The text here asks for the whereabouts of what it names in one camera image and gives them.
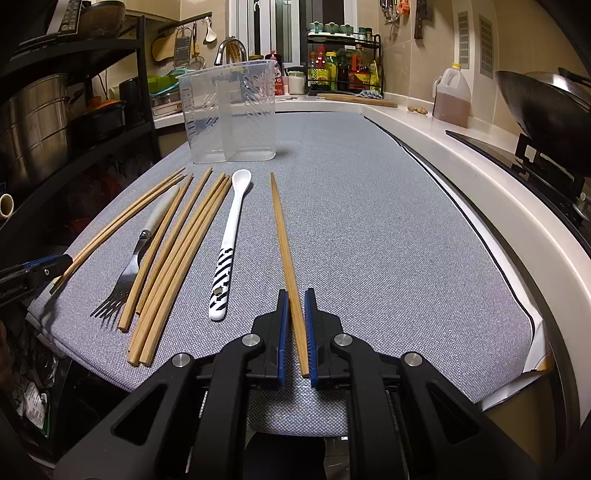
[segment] white spoon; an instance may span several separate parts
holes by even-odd
[[[220,322],[226,316],[238,217],[240,217],[242,199],[251,183],[251,177],[249,170],[238,170],[232,175],[234,199],[230,207],[226,230],[223,233],[222,247],[217,258],[216,272],[213,275],[212,295],[209,300],[209,318],[214,322]]]
[[[212,29],[212,18],[206,17],[205,22],[207,23],[207,33],[205,35],[205,42],[211,43],[212,41],[216,41],[217,35]]]

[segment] fork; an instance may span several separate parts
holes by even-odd
[[[150,239],[156,233],[156,230],[162,223],[164,215],[168,211],[168,208],[172,204],[174,198],[177,196],[178,186],[174,185],[169,188],[167,192],[162,195],[162,198],[156,204],[156,207],[150,213],[142,232],[139,235],[139,240],[135,245],[134,252],[131,255],[129,264],[121,275],[119,276],[117,283],[115,284],[111,294],[101,303],[90,316],[101,318],[103,321],[110,319],[113,314],[115,317],[119,314],[119,311],[127,301],[131,287],[134,284],[135,277],[139,271],[139,255],[144,251],[144,248],[150,241]]]

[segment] sauce bottle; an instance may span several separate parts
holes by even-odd
[[[269,57],[270,60],[275,60],[275,95],[284,95],[283,74],[281,73],[281,66],[277,61],[277,57],[275,57],[275,53],[275,50],[271,50],[271,56]]]

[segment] metal screw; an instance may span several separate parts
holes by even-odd
[[[190,361],[191,361],[191,357],[189,357],[189,355],[187,353],[177,353],[173,357],[173,365],[175,367],[179,367],[179,368],[182,368],[185,365],[188,365]]]
[[[410,352],[404,355],[404,361],[411,367],[418,367],[423,363],[423,357],[416,352]]]
[[[246,346],[258,345],[260,341],[261,337],[259,337],[256,333],[247,333],[244,337],[242,337],[242,344]]]
[[[351,335],[347,335],[346,333],[340,333],[335,336],[335,343],[339,346],[347,346],[353,343],[353,337]]]

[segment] black and white pattern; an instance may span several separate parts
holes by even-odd
[[[212,295],[209,299],[210,310],[213,309],[216,312],[226,310],[233,258],[233,248],[222,248],[220,250],[220,255],[217,258],[217,270],[213,276]]]

